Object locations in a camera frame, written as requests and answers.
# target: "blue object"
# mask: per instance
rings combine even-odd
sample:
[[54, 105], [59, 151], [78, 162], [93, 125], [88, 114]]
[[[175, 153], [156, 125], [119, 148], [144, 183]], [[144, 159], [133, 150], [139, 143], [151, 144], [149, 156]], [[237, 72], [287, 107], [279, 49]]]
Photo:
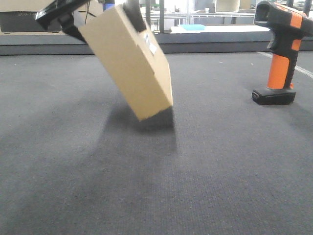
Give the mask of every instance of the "blue object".
[[113, 3], [105, 3], [103, 4], [103, 10], [108, 10], [110, 7], [113, 7], [114, 4]]
[[186, 30], [205, 30], [205, 26], [202, 24], [180, 24]]

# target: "white label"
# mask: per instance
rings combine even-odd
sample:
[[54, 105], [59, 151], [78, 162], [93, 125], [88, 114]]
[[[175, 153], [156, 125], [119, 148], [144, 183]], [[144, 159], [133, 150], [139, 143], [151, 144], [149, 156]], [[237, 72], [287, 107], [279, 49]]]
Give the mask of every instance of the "white label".
[[144, 39], [145, 39], [145, 42], [148, 45], [149, 50], [151, 51], [152, 55], [155, 55], [155, 53], [157, 51], [157, 47], [155, 45], [153, 45], [153, 43], [150, 42], [149, 35], [145, 34]]

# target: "orange barcode scanner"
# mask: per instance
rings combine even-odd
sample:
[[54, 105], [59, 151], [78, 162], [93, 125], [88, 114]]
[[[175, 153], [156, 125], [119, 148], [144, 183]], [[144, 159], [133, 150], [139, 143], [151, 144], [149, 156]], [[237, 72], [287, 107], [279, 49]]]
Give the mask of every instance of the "orange barcode scanner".
[[313, 20], [308, 18], [311, 3], [312, 0], [306, 0], [304, 12], [275, 2], [262, 1], [257, 5], [254, 23], [273, 32], [268, 45], [273, 58], [267, 87], [252, 92], [256, 103], [280, 105], [294, 101], [296, 92], [291, 80], [301, 40], [313, 36]]

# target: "cardboard box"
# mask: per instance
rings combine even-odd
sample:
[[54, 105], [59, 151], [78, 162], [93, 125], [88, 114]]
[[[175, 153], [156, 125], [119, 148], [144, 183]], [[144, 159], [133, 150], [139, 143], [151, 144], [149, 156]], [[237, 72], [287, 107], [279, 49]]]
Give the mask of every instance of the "cardboard box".
[[239, 11], [240, 0], [215, 0], [216, 13], [236, 13]]
[[116, 5], [79, 28], [139, 120], [173, 105], [168, 61], [152, 31], [138, 33]]

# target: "brown cardboard box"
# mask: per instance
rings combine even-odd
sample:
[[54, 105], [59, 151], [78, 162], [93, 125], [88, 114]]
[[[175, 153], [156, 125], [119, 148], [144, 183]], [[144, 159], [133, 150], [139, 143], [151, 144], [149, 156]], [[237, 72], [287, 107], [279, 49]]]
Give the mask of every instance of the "brown cardboard box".
[[135, 30], [122, 5], [106, 10], [79, 30], [139, 120], [173, 105], [164, 53], [148, 26], [141, 33]]

